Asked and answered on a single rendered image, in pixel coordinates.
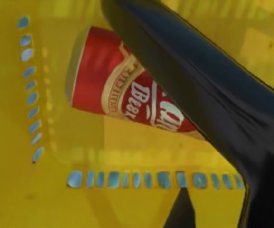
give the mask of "can label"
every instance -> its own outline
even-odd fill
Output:
[[[124,60],[109,76],[101,97],[105,113],[168,131],[195,131],[127,47],[122,43],[119,49]]]

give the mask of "root beer can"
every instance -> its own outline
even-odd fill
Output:
[[[66,96],[79,110],[202,137],[128,47],[103,28],[90,26],[77,37]]]

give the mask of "yellow surface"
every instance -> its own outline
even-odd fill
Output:
[[[274,0],[168,0],[243,65],[274,87]],[[18,30],[23,15],[30,26]],[[0,228],[161,228],[178,188],[70,189],[70,171],[235,173],[210,145],[180,134],[71,109],[64,79],[74,39],[87,25],[107,28],[98,0],[0,0]],[[33,35],[21,63],[19,38]],[[27,80],[35,65],[43,137],[28,130]],[[37,164],[36,148],[45,147]],[[198,228],[235,228],[244,191],[189,188]]]

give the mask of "yellow background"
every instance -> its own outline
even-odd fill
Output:
[[[240,63],[274,87],[274,0],[165,0]],[[16,28],[21,16],[31,24]],[[178,188],[70,189],[72,170],[235,173],[207,144],[184,135],[71,109],[64,80],[76,35],[107,28],[99,0],[0,0],[0,228],[160,228]],[[34,58],[20,61],[21,35]],[[43,137],[28,130],[28,80],[36,66]],[[37,164],[36,148],[45,147]],[[244,191],[189,188],[198,228],[235,228]]]

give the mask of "blue mark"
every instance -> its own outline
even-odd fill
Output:
[[[135,172],[133,175],[132,175],[132,181],[133,181],[133,187],[134,188],[139,188],[140,187],[140,184],[141,184],[141,176],[139,173]]]
[[[32,56],[33,56],[33,49],[28,48],[28,49],[22,51],[21,60],[22,60],[22,62],[27,62],[32,58]]]
[[[177,184],[179,188],[187,188],[185,172],[176,172]]]
[[[223,181],[223,183],[224,183],[224,185],[226,186],[227,189],[232,189],[233,188],[229,175],[223,174],[222,175],[222,181]]]
[[[99,172],[97,177],[97,187],[102,188],[104,186],[104,172]]]
[[[27,98],[27,106],[31,106],[38,99],[38,93],[34,92],[30,94]]]
[[[238,189],[243,189],[243,183],[238,175],[234,175],[235,182],[237,184]]]
[[[28,118],[32,119],[33,117],[35,117],[38,111],[39,111],[39,107],[37,106],[28,113]]]
[[[212,173],[212,174],[211,174],[211,179],[212,179],[212,181],[213,181],[213,187],[214,187],[215,189],[220,189],[219,177],[218,177],[216,174]]]
[[[29,129],[29,133],[33,134],[34,132],[36,132],[37,129],[40,128],[40,126],[41,126],[41,121],[40,120],[35,121]]]
[[[128,188],[128,182],[129,182],[129,173],[125,172],[123,174],[123,187]]]
[[[36,150],[36,152],[33,155],[32,163],[36,163],[39,160],[43,151],[44,151],[44,147],[40,147]]]
[[[92,188],[94,186],[94,171],[89,171],[87,174],[86,187]]]
[[[28,78],[29,76],[33,75],[36,72],[36,67],[31,66],[24,71],[23,77]]]
[[[36,84],[37,84],[36,80],[32,80],[31,82],[29,82],[26,85],[25,90],[28,91],[28,90],[34,88],[36,86]]]
[[[27,26],[29,26],[30,24],[30,21],[29,21],[29,17],[27,16],[23,16],[20,18],[20,20],[17,22],[17,27],[19,29],[24,29],[26,28]]]
[[[145,179],[145,186],[147,188],[151,188],[151,173],[150,172],[145,173],[144,179]]]
[[[37,134],[31,141],[31,145],[35,145],[42,138],[42,133]]]
[[[193,182],[194,182],[194,186],[197,189],[205,189],[208,185],[207,177],[205,176],[204,173],[201,173],[201,172],[196,172],[193,174]]]
[[[69,174],[67,185],[71,188],[80,188],[82,185],[82,172],[72,171]]]
[[[118,188],[120,185],[120,173],[110,172],[108,177],[108,187],[112,189]]]
[[[168,172],[158,172],[157,178],[159,187],[165,189],[170,188],[170,175]]]
[[[24,36],[21,36],[21,38],[19,39],[19,44],[21,47],[24,47],[31,44],[31,41],[32,41],[31,35],[24,35]]]

